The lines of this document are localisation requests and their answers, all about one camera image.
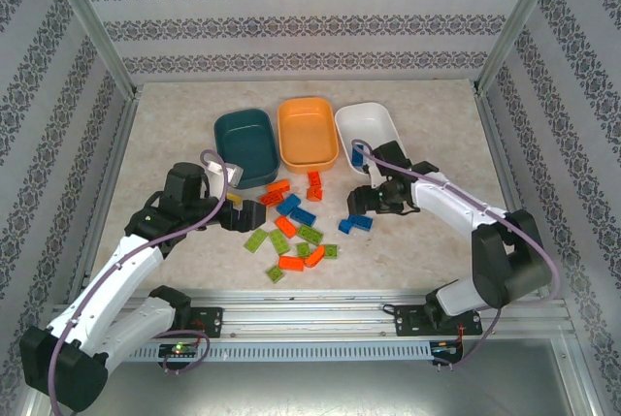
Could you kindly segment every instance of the lime green lego brick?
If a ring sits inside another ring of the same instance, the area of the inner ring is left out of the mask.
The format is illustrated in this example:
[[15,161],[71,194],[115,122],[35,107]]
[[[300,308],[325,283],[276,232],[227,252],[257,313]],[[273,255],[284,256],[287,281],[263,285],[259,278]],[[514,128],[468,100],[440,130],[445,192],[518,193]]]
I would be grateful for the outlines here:
[[261,243],[263,243],[263,241],[265,241],[267,237],[268,233],[265,230],[256,229],[254,232],[252,232],[252,235],[244,244],[244,248],[251,253],[254,253],[257,249],[259,249],[259,246],[261,246]]
[[278,256],[288,252],[291,249],[287,239],[284,237],[284,233],[278,229],[270,232],[270,241],[272,242],[276,253],[278,253]]
[[277,283],[284,277],[284,272],[278,266],[273,266],[265,271],[272,283]]
[[323,240],[323,234],[308,225],[303,225],[298,229],[298,237],[316,246],[319,246]]
[[311,256],[311,247],[306,241],[296,244],[295,247],[298,250],[298,258],[308,258]]
[[323,255],[326,259],[337,259],[339,257],[339,246],[337,244],[324,244],[326,248],[326,254]]

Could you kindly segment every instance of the wall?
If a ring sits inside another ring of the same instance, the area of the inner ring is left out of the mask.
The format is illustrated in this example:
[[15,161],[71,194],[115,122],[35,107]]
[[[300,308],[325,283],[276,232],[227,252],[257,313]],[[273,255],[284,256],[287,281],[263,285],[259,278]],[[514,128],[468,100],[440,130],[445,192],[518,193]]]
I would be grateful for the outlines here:
[[621,414],[619,59],[621,0],[539,0],[488,94],[605,414]]
[[474,79],[517,0],[91,0],[136,83]]
[[0,0],[0,414],[17,343],[67,300],[125,98],[67,0]]

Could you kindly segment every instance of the lego brick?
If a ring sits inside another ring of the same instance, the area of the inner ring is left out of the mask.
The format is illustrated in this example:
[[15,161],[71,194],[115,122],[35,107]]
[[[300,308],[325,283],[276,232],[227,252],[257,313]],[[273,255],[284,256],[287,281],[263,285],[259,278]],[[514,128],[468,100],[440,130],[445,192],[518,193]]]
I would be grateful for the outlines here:
[[324,244],[323,247],[326,248],[324,258],[337,259],[339,257],[339,246],[337,244]]
[[267,269],[265,273],[268,275],[273,283],[278,282],[284,277],[284,272],[281,271],[278,266],[272,266],[271,268]]
[[323,259],[325,253],[326,248],[324,248],[323,245],[319,246],[314,250],[311,256],[304,260],[304,265],[307,268],[314,268],[317,264],[319,264],[319,261]]
[[282,232],[278,229],[270,232],[270,241],[278,253],[278,256],[284,254],[289,251],[289,243],[287,243],[287,239],[284,237]]
[[242,198],[234,195],[233,193],[227,193],[226,199],[233,202],[233,206],[239,206],[242,203]]
[[307,200],[317,202],[323,199],[323,191],[318,186],[312,186],[307,190]]
[[311,247],[306,241],[296,244],[295,247],[298,251],[299,258],[308,258],[311,256]]
[[295,195],[289,195],[286,200],[276,206],[276,210],[280,215],[289,215],[293,209],[299,206],[302,200]]
[[339,222],[339,230],[344,234],[349,235],[349,232],[351,232],[352,228],[353,225],[351,225],[351,222],[349,222],[347,219],[343,219],[341,222]]
[[303,225],[298,229],[298,237],[316,246],[319,246],[323,240],[323,234],[308,225]]
[[263,243],[263,241],[265,241],[267,237],[268,233],[265,230],[256,229],[254,232],[252,232],[252,235],[244,244],[244,248],[251,253],[254,253],[257,249],[259,249],[259,246],[261,246],[261,243]]
[[303,271],[304,259],[294,258],[293,256],[280,256],[278,267],[285,271]]
[[303,210],[302,208],[293,209],[289,214],[289,217],[291,217],[296,222],[308,225],[309,227],[311,227],[312,224],[314,224],[314,221],[317,219],[316,215],[311,214],[310,212],[308,212],[307,210]]
[[371,217],[367,217],[366,215],[350,215],[347,220],[357,229],[361,229],[366,232],[369,232],[371,230],[371,226],[373,225],[373,219]]
[[280,180],[275,181],[274,183],[270,183],[269,185],[267,185],[266,188],[268,190],[268,193],[273,193],[275,191],[284,193],[285,191],[289,191],[291,189],[291,186],[289,185],[289,180]]
[[365,157],[358,151],[358,149],[362,149],[362,145],[357,144],[351,150],[351,165],[353,167],[362,167],[365,163]]
[[319,176],[319,172],[309,172],[309,186],[318,186],[321,188],[321,176]]
[[296,228],[296,226],[289,222],[289,219],[287,219],[284,215],[276,219],[274,223],[280,229],[280,231],[286,235],[288,239],[292,239],[293,237],[295,237],[295,234],[298,233],[298,229]]
[[259,202],[269,208],[271,206],[279,205],[284,201],[284,196],[279,191],[273,191],[272,193],[267,193],[259,198]]

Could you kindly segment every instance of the table surface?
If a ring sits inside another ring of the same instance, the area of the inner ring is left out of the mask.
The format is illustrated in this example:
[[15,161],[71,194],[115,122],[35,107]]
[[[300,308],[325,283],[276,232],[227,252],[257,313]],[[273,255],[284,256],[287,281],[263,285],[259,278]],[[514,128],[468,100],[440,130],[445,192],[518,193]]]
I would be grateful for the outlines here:
[[[384,105],[412,162],[428,160],[453,182],[487,203],[504,205],[496,172],[480,124],[471,86],[466,80],[433,81],[221,81],[146,84],[125,151],[93,273],[112,256],[123,228],[145,200],[162,189],[177,162],[199,163],[205,148],[214,148],[213,124],[223,114],[247,108],[264,110],[278,136],[277,110],[294,97],[321,96],[336,111],[356,103]],[[174,288],[271,289],[397,289],[429,291],[471,269],[470,240],[460,238],[434,214],[373,214],[369,232],[337,230],[347,216],[346,197],[368,184],[348,167],[340,150],[335,166],[323,173],[324,200],[305,198],[306,175],[292,175],[280,166],[278,179],[289,178],[302,207],[315,213],[315,228],[324,242],[340,247],[339,259],[323,260],[304,272],[287,272],[273,284],[265,271],[278,256],[269,240],[254,254],[244,249],[250,234],[211,226],[190,234],[150,274],[142,288],[162,284]],[[256,199],[265,188],[236,190]],[[263,226],[274,230],[272,208]],[[292,252],[295,242],[290,241]]]

